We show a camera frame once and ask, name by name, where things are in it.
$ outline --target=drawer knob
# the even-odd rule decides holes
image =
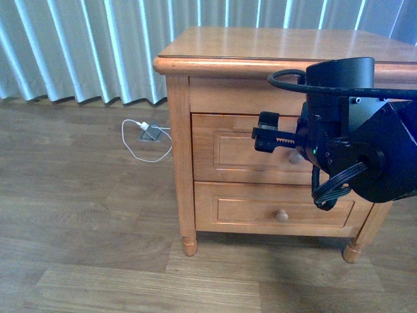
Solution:
[[[291,164],[300,164],[304,160],[303,156],[297,150],[292,150],[288,156],[288,161]]]
[[[285,210],[280,209],[277,211],[275,219],[281,223],[286,222],[288,220],[288,214]]]

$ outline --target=white curtain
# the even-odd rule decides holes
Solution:
[[[416,0],[0,0],[0,98],[166,96],[152,60],[187,27],[363,29],[417,45]]]

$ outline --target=white charging cable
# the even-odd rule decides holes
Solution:
[[[127,144],[127,143],[126,143],[126,141],[124,140],[124,124],[125,124],[125,122],[133,122],[133,123],[135,123],[137,126],[139,126],[139,127],[140,127],[143,131],[145,131],[145,132],[146,132],[146,130],[147,130],[149,127],[152,127],[152,128],[157,128],[157,129],[159,129],[161,132],[163,132],[165,135],[167,135],[167,137],[169,138],[169,140],[172,140],[171,136],[170,136],[170,135],[169,135],[169,134],[165,131],[165,130],[169,130],[170,128],[158,127],[157,125],[151,125],[151,126],[149,126],[149,124],[148,124],[148,123],[146,123],[146,122],[139,123],[139,122],[137,122],[137,121],[134,121],[133,119],[125,119],[125,120],[123,121],[123,123],[122,123],[122,139],[123,139],[123,143],[124,143],[124,145],[126,146],[126,148],[128,148],[128,149],[129,149],[130,153],[134,156],[134,158],[135,158],[135,159],[140,160],[140,161],[143,161],[143,162],[148,162],[148,163],[157,163],[157,162],[161,161],[163,158],[165,158],[165,157],[168,155],[168,153],[170,153],[170,152],[171,152],[171,150],[172,150],[172,145],[171,145],[171,147],[168,149],[168,151],[166,152],[166,154],[164,154],[163,156],[161,156],[158,160],[144,160],[144,159],[142,159],[142,158],[138,158],[137,156],[135,156],[135,154],[133,153],[133,151],[131,150],[131,148],[129,148],[128,144]]]

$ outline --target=nightstand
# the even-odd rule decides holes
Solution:
[[[363,31],[193,27],[158,55],[186,255],[196,231],[350,237],[350,263],[372,242],[391,203],[351,192],[322,211],[311,164],[291,164],[286,148],[257,152],[251,139],[261,111],[279,112],[280,130],[294,132],[305,99],[269,85],[270,73],[347,57],[375,58],[375,87],[416,87],[417,47]]]

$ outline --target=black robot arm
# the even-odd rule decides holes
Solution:
[[[311,162],[320,209],[330,210],[351,190],[377,203],[417,195],[417,91],[374,89],[374,69],[374,59],[361,57],[268,77],[275,87],[306,93],[307,101],[294,134],[278,130],[278,113],[261,112],[255,149],[292,147]],[[298,85],[276,79],[287,74],[297,75]],[[330,176],[321,186],[320,170]]]

